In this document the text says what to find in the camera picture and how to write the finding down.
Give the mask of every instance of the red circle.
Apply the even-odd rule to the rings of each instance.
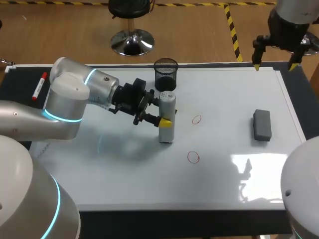
[[[196,119],[196,117],[198,117],[198,116],[200,117],[199,121],[198,121],[197,123],[194,123],[194,119]],[[195,117],[193,118],[192,123],[193,123],[193,124],[198,124],[200,121],[201,121],[201,115],[197,115],[197,116],[195,116]]]
[[[194,153],[197,154],[197,162],[196,162],[196,163],[193,163],[192,161],[189,160],[189,154],[192,153],[192,152],[194,152]],[[200,160],[200,157],[199,157],[199,155],[198,155],[197,152],[195,152],[195,151],[190,151],[190,152],[188,153],[188,155],[187,155],[187,159],[188,159],[188,161],[189,161],[190,163],[192,163],[192,164],[197,164],[197,163],[199,162],[199,160]]]

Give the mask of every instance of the white table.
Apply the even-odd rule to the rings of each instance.
[[[153,69],[99,70],[154,88]],[[280,72],[182,68],[177,81],[172,145],[160,144],[147,122],[135,126],[130,115],[89,105],[74,140],[44,153],[46,142],[34,144],[34,156],[81,211],[284,209],[281,170],[305,137]],[[253,138],[256,109],[271,113],[270,142]]]

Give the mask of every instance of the marker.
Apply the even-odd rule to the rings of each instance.
[[[37,87],[35,88],[35,91],[34,91],[34,93],[33,93],[33,96],[32,96],[32,100],[33,100],[33,101],[36,101],[36,99],[38,98],[38,95],[39,95],[39,93],[40,93],[40,91],[41,91],[41,88],[42,88],[42,86],[43,86],[43,83],[44,83],[45,78],[46,78],[47,75],[48,75],[48,74],[47,74],[46,72],[44,72],[44,73],[42,74],[41,79],[40,79],[40,81],[39,81],[39,83],[38,83],[38,85],[37,85]]]

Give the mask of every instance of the gray eraser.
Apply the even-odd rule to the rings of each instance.
[[[270,141],[271,123],[269,111],[256,110],[254,112],[254,138],[259,141]]]

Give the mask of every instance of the black stool seat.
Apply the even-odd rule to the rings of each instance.
[[[149,13],[150,0],[109,0],[109,11],[113,16],[125,19],[138,18]]]

